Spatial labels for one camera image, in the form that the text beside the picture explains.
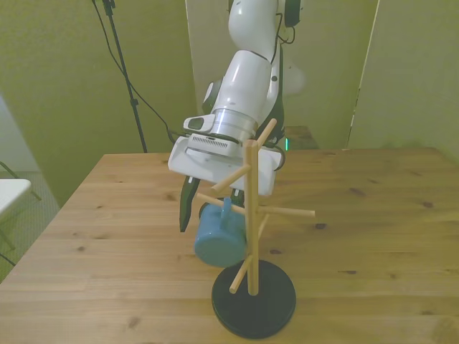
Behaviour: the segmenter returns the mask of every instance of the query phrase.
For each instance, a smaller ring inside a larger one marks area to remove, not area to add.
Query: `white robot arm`
[[[229,33],[240,50],[222,81],[207,90],[203,109],[208,115],[185,120],[184,129],[191,135],[177,140],[169,158],[169,169],[187,176],[182,198],[185,194],[190,208],[199,180],[218,183],[238,169],[242,144],[256,138],[269,119],[278,123],[268,140],[277,143],[282,138],[283,51],[277,36],[281,25],[294,27],[299,22],[302,8],[302,0],[232,2]],[[304,78],[299,80],[297,91]],[[280,161],[279,152],[260,150],[259,194],[272,193]],[[243,189],[243,178],[231,187]]]

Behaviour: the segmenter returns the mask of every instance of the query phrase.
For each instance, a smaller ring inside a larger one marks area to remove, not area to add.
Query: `wood grain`
[[[214,316],[221,269],[179,233],[168,155],[104,156],[0,285],[0,343],[246,343]],[[203,183],[200,191],[209,185]],[[292,151],[260,258],[292,278],[264,343],[459,343],[459,168],[436,150]]]

